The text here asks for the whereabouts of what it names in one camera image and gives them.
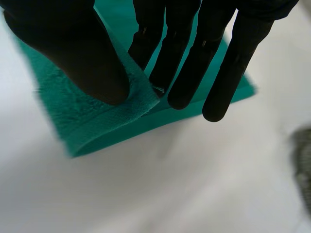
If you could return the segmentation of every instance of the teal microfiber cloth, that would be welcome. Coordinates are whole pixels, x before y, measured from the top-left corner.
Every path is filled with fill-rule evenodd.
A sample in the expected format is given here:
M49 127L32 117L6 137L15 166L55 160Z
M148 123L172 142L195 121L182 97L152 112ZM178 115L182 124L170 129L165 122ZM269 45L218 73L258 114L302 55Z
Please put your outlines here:
M156 62L160 45L145 73L126 52L138 28L132 0L99 0L95 6L104 18L103 22L130 79L129 98L119 106L110 106L85 95L52 62L19 41L34 70L38 96L60 139L73 157L103 149L181 119L200 115L227 49L223 41L190 105L180 111L174 110L167 103L166 96L159 101L147 78ZM177 73L194 41L196 25L197 18ZM233 101L253 94L253 87L243 77Z

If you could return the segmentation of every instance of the white table surface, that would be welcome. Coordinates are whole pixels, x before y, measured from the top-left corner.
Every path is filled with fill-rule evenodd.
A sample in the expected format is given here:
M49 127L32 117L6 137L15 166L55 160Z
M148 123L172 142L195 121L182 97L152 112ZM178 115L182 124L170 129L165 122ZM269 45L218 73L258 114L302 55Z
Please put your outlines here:
M308 233L289 137L311 123L311 24L299 5L249 68L258 94L69 159L0 24L1 233ZM227 34L230 34L230 23Z

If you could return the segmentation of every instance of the green towel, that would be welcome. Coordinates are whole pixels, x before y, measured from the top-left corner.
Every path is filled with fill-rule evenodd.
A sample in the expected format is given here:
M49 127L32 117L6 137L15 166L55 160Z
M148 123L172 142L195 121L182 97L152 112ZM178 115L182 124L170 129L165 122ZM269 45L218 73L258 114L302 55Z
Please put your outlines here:
M103 149L165 124L200 115L227 49L223 41L190 105L177 111L168 105L166 96L158 103L147 76L126 53L138 28L132 0L99 0L95 5L99 14L104 17L104 24L131 83L128 100L117 107L82 93L53 63L20 42L34 70L38 96L60 139L73 157ZM196 25L197 18L181 64L194 41ZM159 50L160 46L145 70L147 75L151 73ZM253 94L253 87L243 78L233 101Z

